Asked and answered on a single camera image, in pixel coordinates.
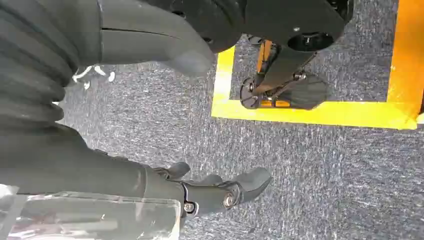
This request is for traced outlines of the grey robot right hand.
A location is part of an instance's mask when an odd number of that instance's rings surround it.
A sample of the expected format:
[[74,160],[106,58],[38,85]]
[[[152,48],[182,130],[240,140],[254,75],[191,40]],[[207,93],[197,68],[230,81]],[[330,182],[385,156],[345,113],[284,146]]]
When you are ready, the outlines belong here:
[[201,76],[215,56],[182,17],[137,0],[3,0],[0,3],[0,181],[20,194],[83,192],[170,199],[196,216],[256,199],[262,167],[222,180],[186,181],[189,166],[152,168],[91,149],[60,124],[57,102],[83,67],[162,62]]

